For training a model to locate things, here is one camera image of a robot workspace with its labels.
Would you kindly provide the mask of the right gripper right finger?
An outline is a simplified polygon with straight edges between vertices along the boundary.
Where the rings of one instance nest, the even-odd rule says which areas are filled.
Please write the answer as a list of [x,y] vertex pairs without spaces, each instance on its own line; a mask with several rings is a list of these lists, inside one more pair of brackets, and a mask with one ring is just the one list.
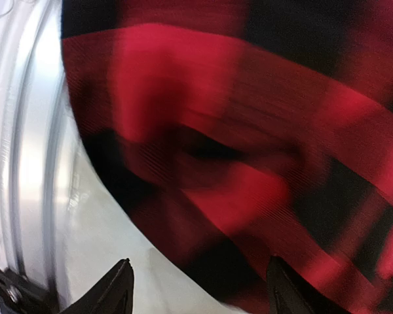
[[316,290],[278,256],[269,260],[267,294],[269,313],[316,313]]

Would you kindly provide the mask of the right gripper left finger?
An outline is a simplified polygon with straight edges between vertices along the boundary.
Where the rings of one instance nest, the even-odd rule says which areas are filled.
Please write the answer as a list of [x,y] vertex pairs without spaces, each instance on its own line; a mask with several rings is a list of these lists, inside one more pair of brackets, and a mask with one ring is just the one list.
[[132,314],[134,271],[119,260],[82,298],[61,314]]

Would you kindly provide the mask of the red black plaid shirt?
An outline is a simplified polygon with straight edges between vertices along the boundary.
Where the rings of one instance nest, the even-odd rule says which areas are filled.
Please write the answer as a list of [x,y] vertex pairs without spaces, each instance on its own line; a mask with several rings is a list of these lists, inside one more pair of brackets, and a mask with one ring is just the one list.
[[282,258],[316,313],[393,313],[393,1],[64,1],[84,148],[210,296],[269,313]]

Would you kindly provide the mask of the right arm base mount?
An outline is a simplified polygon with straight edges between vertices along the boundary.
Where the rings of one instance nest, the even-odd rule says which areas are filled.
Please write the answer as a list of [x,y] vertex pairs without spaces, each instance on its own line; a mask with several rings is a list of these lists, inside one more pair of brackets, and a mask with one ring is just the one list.
[[0,270],[0,307],[2,313],[57,313],[59,310],[55,295],[8,268]]

